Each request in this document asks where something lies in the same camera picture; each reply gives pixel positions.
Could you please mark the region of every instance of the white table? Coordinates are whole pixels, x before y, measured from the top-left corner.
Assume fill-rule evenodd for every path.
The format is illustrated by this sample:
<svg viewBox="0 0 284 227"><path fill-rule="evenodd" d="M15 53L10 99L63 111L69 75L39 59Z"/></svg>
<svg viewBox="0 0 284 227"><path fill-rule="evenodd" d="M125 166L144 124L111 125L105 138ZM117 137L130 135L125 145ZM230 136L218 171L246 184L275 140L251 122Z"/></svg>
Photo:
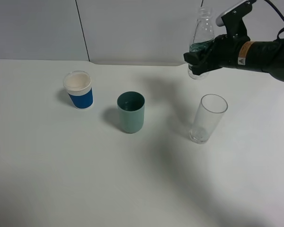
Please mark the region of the white table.
<svg viewBox="0 0 284 227"><path fill-rule="evenodd" d="M284 227L284 83L186 68L0 60L0 227ZM85 111L62 87L74 70L93 79ZM117 126L129 90L146 99L136 134ZM229 110L197 145L180 121L208 93Z"/></svg>

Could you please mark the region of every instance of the clear drinking glass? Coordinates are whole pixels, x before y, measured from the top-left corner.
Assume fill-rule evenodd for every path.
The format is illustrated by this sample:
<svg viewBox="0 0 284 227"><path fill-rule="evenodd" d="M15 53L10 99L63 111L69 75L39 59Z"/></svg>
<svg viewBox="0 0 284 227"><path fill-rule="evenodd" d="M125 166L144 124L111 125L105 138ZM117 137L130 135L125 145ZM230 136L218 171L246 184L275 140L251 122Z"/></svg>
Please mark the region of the clear drinking glass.
<svg viewBox="0 0 284 227"><path fill-rule="evenodd" d="M198 144L206 143L227 109L228 104L221 96L214 94L203 96L189 132L190 139Z"/></svg>

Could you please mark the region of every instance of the plastic bottle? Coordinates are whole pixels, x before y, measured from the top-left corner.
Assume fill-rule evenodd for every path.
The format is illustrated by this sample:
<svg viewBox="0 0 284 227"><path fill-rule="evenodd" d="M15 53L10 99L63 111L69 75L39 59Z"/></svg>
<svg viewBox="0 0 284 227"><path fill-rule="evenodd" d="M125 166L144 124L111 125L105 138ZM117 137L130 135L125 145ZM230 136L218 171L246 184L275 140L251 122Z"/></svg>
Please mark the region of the plastic bottle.
<svg viewBox="0 0 284 227"><path fill-rule="evenodd" d="M213 10L210 7L201 7L198 10L198 21L195 28L195 32L193 33L193 37L189 44L190 52L197 52L202 49L207 49L210 42L214 40L214 32L213 32L213 24L211 22L211 18L213 16ZM188 65L188 74L193 79L203 79L205 78L209 72L203 73L200 76L194 75L190 70L192 65Z"/></svg>

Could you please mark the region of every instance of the glass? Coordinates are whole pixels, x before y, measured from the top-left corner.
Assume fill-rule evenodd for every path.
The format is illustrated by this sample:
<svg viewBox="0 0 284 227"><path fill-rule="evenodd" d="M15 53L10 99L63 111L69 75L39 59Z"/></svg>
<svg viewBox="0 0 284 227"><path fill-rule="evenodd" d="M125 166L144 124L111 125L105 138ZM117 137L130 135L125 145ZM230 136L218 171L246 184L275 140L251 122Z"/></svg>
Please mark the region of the glass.
<svg viewBox="0 0 284 227"><path fill-rule="evenodd" d="M198 21L193 32L193 37L189 44L190 52L198 52L206 50L211 42L214 40L214 31L211 18L213 16L213 10L210 7L201 7L198 10ZM191 71L192 65L188 65L188 74L192 79L203 79L209 72L203 73L200 76L194 75Z"/></svg>
<svg viewBox="0 0 284 227"><path fill-rule="evenodd" d="M206 143L227 109L228 104L221 96L214 94L203 96L189 132L190 139L198 144Z"/></svg>

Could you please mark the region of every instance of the cable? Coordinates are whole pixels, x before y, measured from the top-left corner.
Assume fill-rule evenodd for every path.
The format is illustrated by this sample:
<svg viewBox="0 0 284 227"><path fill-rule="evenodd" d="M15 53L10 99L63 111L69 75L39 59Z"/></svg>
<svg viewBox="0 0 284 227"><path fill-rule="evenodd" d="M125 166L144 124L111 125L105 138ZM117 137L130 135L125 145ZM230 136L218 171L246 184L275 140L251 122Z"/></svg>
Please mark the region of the cable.
<svg viewBox="0 0 284 227"><path fill-rule="evenodd" d="M280 16L280 18L284 21L284 16L280 12L280 10L270 0L264 0L264 1L267 2L276 11L276 13Z"/></svg>

